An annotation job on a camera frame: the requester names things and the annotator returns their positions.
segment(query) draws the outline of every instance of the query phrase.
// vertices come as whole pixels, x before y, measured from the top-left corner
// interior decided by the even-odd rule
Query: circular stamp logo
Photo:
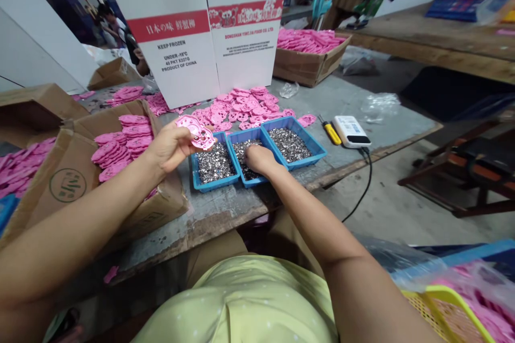
[[[86,179],[78,170],[65,168],[52,176],[48,188],[57,201],[70,203],[84,195]]]

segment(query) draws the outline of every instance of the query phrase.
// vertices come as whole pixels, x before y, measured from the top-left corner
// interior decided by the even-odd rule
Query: white cardboard box
[[[116,0],[170,108],[220,93],[206,0]]]
[[[283,0],[208,0],[222,93],[269,86]]]

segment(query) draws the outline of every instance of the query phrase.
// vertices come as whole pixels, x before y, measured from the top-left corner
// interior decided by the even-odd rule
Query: yellow plastic basket
[[[495,343],[467,303],[453,289],[429,286],[425,293],[402,293],[446,342]]]

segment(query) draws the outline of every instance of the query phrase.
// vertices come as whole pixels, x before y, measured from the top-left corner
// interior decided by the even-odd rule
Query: open cardboard box
[[[352,35],[339,34],[339,37],[347,39],[326,54],[308,54],[277,48],[274,76],[299,82],[303,86],[315,87],[338,68]]]
[[[55,83],[0,93],[0,140],[20,148],[55,137],[63,120],[90,113]]]
[[[54,148],[36,173],[7,225],[0,249],[65,205],[79,199],[99,185],[100,167],[91,162],[98,149],[96,136],[121,131],[118,117],[125,114],[145,115],[154,135],[161,129],[160,121],[150,112],[146,101],[137,100],[100,111],[75,121],[67,121],[59,131]],[[121,248],[179,217],[188,209],[177,173],[170,173],[158,187],[158,193],[142,202],[127,217],[113,236],[104,253]]]
[[[98,67],[93,73],[87,88],[89,90],[100,90],[139,79],[141,79],[141,76],[138,72],[124,58],[119,57]]]

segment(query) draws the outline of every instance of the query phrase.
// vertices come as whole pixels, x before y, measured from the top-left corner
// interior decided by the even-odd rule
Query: black bag
[[[467,173],[478,184],[504,185],[515,182],[515,153],[492,139],[474,138],[453,149],[454,153],[467,159]],[[492,181],[474,173],[474,165],[480,165],[501,176]]]

